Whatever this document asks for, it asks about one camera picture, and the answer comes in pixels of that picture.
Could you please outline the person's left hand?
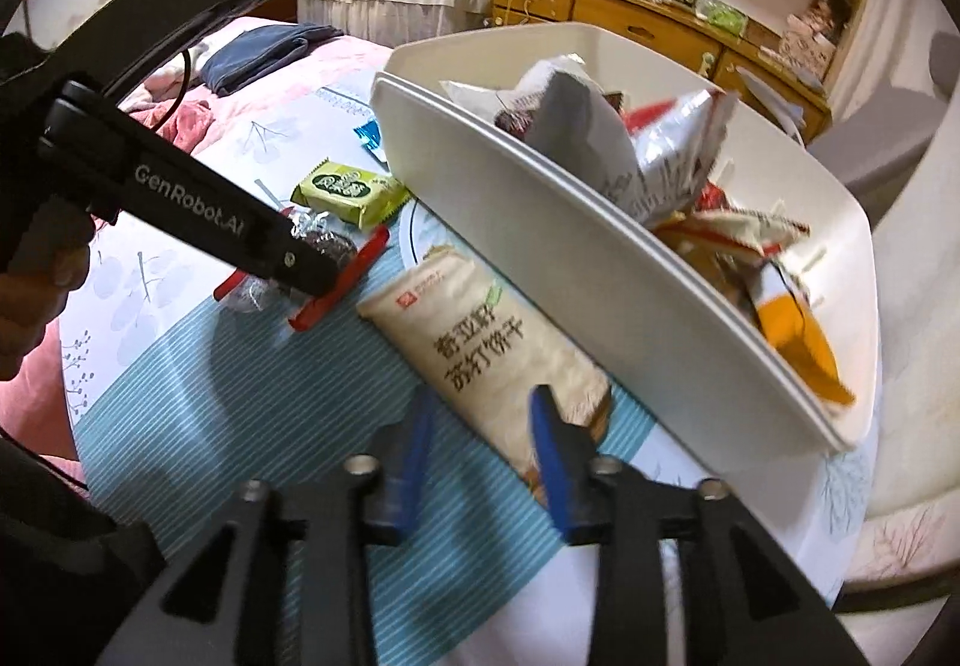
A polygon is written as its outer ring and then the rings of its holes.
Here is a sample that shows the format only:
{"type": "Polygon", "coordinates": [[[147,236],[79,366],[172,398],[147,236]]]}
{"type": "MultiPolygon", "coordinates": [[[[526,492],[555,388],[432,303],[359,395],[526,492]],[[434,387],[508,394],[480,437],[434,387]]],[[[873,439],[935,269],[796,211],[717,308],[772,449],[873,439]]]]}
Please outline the person's left hand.
{"type": "Polygon", "coordinates": [[[68,296],[89,273],[93,219],[68,208],[37,216],[21,239],[11,268],[2,274],[2,380],[20,373],[46,328],[64,312],[68,296]]]}

